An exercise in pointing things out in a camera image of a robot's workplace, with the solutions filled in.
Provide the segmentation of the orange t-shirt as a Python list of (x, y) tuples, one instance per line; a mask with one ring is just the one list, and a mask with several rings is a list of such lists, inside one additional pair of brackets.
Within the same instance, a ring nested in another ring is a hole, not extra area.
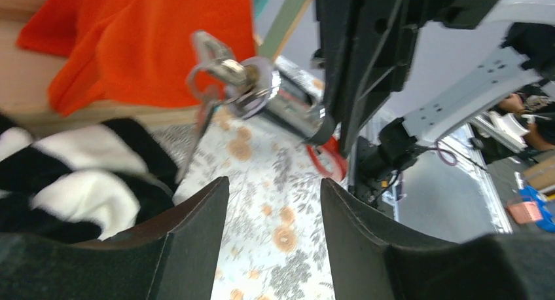
[(240, 60), (255, 54), (252, 0), (46, 0), (21, 30), (20, 48), (64, 56), (48, 87), (62, 115), (92, 102), (188, 107), (196, 64), (191, 35), (203, 29)]

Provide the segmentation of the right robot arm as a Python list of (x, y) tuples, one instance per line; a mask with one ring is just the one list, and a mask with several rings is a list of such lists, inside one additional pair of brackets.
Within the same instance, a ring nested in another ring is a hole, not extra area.
[(392, 171), (516, 88), (554, 79), (554, 0), (315, 0), (325, 72), (323, 103), (341, 126), (334, 152), (346, 157), (359, 131), (403, 89), (420, 28), (427, 22), (474, 29), (510, 22), (502, 43), (468, 75), (380, 131), (380, 144), (355, 162), (355, 179), (377, 193)]

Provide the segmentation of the red cable lock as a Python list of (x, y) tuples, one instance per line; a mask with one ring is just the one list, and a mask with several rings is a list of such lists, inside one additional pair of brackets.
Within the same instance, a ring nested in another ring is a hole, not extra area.
[(244, 95), (236, 86), (225, 87), (226, 97), (236, 99), (228, 106), (229, 112), (266, 132), (304, 145), (323, 177), (342, 181), (348, 162), (338, 150), (336, 123), (321, 103), (321, 83), (282, 56), (275, 63), (256, 56), (242, 64), (256, 68), (259, 81)]

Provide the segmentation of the floral table mat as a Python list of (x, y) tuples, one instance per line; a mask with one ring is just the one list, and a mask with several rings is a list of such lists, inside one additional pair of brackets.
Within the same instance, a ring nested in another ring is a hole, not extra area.
[(334, 299), (321, 174), (303, 145), (216, 112), (174, 201), (219, 176), (230, 198), (213, 299)]

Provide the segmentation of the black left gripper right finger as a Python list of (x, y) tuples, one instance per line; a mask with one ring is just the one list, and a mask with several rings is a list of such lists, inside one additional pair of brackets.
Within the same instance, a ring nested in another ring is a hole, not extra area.
[(321, 210), (337, 299), (553, 299), (554, 235), (456, 244), (404, 226), (331, 179)]

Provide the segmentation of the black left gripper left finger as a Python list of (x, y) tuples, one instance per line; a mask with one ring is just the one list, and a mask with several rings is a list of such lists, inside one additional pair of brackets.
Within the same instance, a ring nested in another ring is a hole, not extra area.
[(209, 299), (229, 199), (222, 176), (107, 240), (1, 235), (2, 299)]

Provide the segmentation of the black white striped garment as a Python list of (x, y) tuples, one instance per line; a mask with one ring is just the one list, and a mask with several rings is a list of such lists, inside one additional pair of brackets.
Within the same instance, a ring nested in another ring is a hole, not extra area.
[(1, 117), (1, 231), (73, 244), (106, 239), (173, 207), (178, 168), (137, 121), (36, 139)]

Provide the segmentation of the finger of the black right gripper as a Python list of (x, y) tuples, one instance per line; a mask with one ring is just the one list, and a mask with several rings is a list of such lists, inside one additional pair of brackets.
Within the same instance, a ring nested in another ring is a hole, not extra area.
[(389, 97), (367, 91), (392, 77), (414, 46), (420, 27), (435, 8), (430, 0), (316, 0), (320, 50), (325, 73), (323, 103), (340, 124), (338, 151), (346, 157), (367, 119), (366, 103), (374, 113)]

